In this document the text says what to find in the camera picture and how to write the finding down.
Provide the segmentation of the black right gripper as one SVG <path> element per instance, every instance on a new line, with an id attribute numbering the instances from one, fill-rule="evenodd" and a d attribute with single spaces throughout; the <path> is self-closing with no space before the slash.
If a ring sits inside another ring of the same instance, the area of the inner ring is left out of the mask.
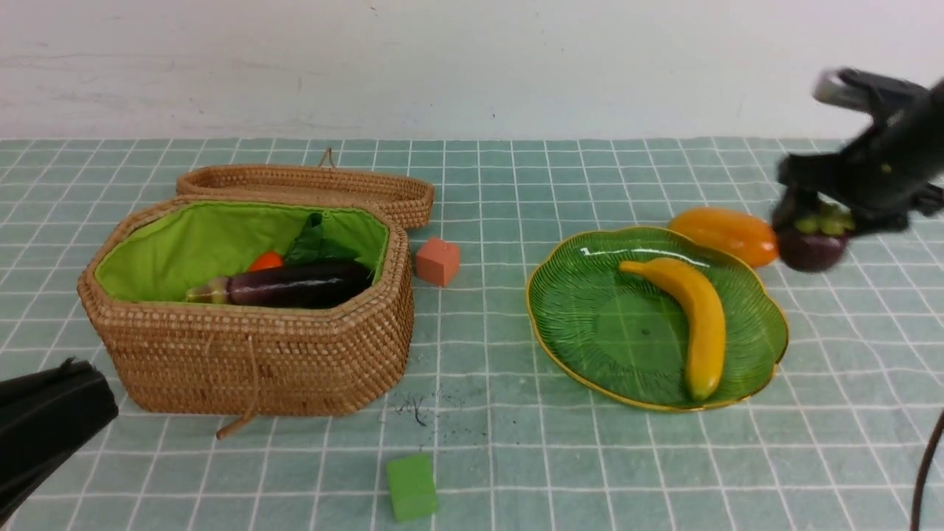
<path id="1" fill-rule="evenodd" d="M 830 153 L 789 153 L 778 167 L 783 185 L 773 228 L 812 215 L 820 196 L 853 216 L 854 235 L 902 232 L 911 212 L 940 214 L 943 169 L 943 84 L 926 88 L 863 70 L 840 70 L 847 83 L 867 89 L 871 124 Z"/>

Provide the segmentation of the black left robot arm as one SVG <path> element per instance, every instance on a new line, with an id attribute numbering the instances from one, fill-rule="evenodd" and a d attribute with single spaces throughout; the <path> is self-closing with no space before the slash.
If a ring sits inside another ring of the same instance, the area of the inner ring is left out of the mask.
<path id="1" fill-rule="evenodd" d="M 1 521 L 118 416 L 107 378 L 88 361 L 1 383 Z"/>

